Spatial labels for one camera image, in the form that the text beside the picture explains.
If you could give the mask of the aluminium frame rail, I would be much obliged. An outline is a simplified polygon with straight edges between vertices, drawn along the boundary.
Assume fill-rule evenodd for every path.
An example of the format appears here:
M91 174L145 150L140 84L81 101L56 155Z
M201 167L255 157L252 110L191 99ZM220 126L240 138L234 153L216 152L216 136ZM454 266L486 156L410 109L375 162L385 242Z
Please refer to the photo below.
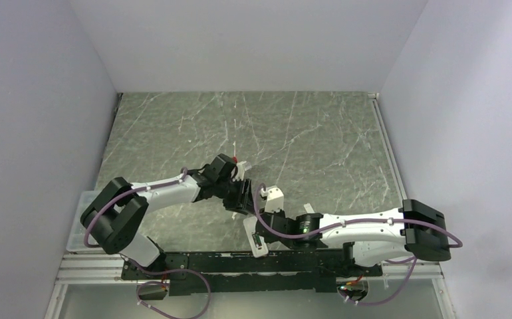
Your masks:
M382 143L384 145L384 151L385 151L387 160L389 162L390 171L392 173L394 184L395 184L396 190L398 191L399 198L402 201L402 200L408 198L408 194L406 193L406 189L404 187L404 183L402 181L400 170L399 170L399 167L398 167L395 155L394 155L394 150L390 143L389 135L386 130L384 119L382 117L380 104L379 104L379 97L380 97L379 93L376 93L376 92L368 93L368 101L372 107L374 117L376 119L378 128L380 130Z

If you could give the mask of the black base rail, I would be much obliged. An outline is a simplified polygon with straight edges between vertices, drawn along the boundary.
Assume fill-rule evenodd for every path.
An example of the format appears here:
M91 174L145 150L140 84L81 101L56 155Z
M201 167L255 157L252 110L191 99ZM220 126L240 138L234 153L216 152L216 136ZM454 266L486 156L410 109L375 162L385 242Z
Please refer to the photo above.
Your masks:
M379 277L382 267L359 266L351 247L317 251L271 251L255 258L251 251L166 252L164 263L142 272L124 262L121 278L146 281L165 278L170 296L211 292L312 290L336 292L346 278ZM170 271L164 276L163 271Z

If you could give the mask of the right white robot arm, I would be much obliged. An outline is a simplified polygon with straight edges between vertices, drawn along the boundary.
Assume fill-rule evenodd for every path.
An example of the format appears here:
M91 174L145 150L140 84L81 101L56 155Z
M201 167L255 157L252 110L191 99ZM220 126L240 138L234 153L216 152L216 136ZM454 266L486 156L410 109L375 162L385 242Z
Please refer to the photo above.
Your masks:
M268 243L280 242L288 249L314 251L350 245L340 258L344 273L356 276L365 267L382 261L415 258L443 262L451 259L452 234L445 216L415 199L405 199L401 207L379 213L333 215L306 213L294 219L284 211L262 209L245 222L255 256L265 253Z

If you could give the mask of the clear plastic organizer box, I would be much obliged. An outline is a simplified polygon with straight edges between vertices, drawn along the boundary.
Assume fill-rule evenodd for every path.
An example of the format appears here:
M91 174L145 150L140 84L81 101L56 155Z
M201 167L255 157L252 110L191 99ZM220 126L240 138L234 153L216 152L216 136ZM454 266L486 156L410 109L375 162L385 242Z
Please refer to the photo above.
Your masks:
M94 201L100 191L83 191L80 194L76 213L70 228L70 234L66 244L66 250L69 253L87 253L98 252L99 248L90 248L84 244L85 229L80 222L80 217L84 210Z

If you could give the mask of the white battery cover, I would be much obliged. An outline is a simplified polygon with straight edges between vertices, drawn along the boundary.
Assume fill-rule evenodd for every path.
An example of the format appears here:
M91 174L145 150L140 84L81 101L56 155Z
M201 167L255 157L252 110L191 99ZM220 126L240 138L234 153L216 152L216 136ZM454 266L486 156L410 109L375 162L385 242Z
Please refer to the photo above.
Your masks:
M315 210L313 209L313 206L310 203L305 203L303 205L303 207L304 207L304 210L305 210L306 213L308 213L308 214L315 213Z

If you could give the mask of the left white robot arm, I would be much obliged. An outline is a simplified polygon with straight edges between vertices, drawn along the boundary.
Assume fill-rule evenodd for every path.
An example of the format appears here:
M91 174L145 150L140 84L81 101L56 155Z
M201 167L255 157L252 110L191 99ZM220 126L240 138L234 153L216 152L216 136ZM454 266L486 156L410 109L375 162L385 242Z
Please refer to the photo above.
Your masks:
M83 243L108 255L127 258L149 279L160 277L166 267L164 250L139 228L144 217L174 205L196 203L213 197L226 210L247 215L253 212L248 161L217 155L201 168L181 168L175 177L146 183L112 179L82 212Z

